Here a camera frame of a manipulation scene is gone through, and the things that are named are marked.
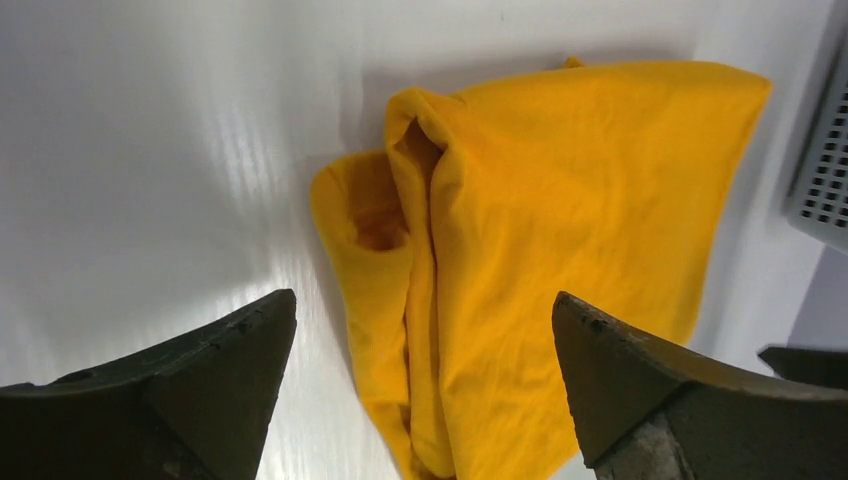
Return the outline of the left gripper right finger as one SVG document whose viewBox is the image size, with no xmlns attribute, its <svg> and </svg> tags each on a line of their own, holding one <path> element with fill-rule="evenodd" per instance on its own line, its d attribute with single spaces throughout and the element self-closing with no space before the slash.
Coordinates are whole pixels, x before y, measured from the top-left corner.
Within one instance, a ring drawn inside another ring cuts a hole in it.
<svg viewBox="0 0 848 480">
<path fill-rule="evenodd" d="M 737 368 L 568 293 L 555 347 L 584 463 L 599 479 L 843 479 L 847 390 Z"/>
</svg>

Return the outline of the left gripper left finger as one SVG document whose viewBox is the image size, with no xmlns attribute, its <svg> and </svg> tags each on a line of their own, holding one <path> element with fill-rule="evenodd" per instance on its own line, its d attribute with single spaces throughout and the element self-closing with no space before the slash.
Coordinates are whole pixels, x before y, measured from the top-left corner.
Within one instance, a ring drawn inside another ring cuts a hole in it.
<svg viewBox="0 0 848 480">
<path fill-rule="evenodd" d="M 253 479 L 297 327 L 281 289 L 152 347 L 1 390 L 5 479 Z"/>
</svg>

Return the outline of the yellow t shirt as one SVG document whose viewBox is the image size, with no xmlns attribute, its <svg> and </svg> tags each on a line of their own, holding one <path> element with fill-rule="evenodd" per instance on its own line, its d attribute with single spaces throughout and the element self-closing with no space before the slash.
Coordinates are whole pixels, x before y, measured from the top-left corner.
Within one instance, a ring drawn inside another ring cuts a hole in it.
<svg viewBox="0 0 848 480">
<path fill-rule="evenodd" d="M 379 150 L 314 178 L 358 397 L 405 479 L 547 479 L 577 452 L 560 292 L 691 337 L 768 79 L 561 68 L 387 103 Z"/>
</svg>

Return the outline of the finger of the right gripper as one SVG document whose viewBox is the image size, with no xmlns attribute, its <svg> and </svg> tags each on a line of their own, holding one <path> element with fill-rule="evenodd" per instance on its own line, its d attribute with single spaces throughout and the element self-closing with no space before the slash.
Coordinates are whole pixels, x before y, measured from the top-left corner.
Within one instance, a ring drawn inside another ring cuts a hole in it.
<svg viewBox="0 0 848 480">
<path fill-rule="evenodd" d="M 847 390 L 847 352 L 768 346 L 758 357 L 782 379 Z"/>
</svg>

